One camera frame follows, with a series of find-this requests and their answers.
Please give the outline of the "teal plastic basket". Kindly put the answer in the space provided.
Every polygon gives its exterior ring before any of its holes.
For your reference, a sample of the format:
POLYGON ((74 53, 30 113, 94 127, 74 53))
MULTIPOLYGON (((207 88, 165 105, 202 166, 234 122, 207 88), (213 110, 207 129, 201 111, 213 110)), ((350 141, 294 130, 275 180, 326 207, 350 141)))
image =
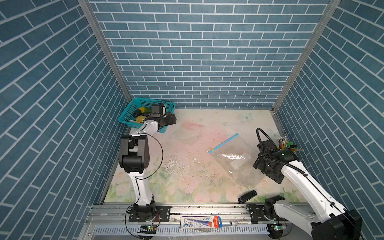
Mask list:
POLYGON ((149 116, 152 110, 152 105, 159 104, 165 105, 167 115, 174 113, 176 105, 173 102, 156 99, 134 98, 121 113, 119 122, 130 128, 139 129, 143 125, 144 118, 149 116))

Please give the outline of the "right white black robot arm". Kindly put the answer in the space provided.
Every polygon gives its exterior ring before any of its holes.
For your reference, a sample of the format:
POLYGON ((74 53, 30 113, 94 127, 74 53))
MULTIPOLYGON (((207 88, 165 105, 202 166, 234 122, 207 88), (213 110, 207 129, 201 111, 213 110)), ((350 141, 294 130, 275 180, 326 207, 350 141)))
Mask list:
POLYGON ((288 179, 312 208, 307 212, 282 196, 265 200, 262 210, 269 221, 287 220, 314 240, 361 240, 363 219, 331 196, 305 169, 291 150, 280 150, 270 140, 258 144, 253 167, 280 184, 288 179))

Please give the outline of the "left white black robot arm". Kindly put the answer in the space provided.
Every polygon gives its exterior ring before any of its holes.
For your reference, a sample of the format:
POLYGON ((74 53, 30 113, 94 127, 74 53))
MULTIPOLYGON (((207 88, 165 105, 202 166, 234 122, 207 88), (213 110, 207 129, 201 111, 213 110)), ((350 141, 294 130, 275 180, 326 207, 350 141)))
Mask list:
POLYGON ((130 222, 150 222, 157 218, 156 202, 149 187, 147 168, 150 164, 148 137, 153 137, 160 128, 177 123, 174 114, 146 118, 142 126, 130 135, 121 138, 119 164, 131 179, 135 200, 131 208, 130 222))

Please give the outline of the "clear zip top bag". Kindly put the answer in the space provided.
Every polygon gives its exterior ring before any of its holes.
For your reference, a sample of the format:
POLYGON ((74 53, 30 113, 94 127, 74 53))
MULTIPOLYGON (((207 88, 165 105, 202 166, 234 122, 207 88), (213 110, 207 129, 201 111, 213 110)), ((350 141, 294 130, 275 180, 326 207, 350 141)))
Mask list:
POLYGON ((253 189, 265 177, 253 167, 260 151, 235 134, 209 151, 209 154, 238 185, 253 189))

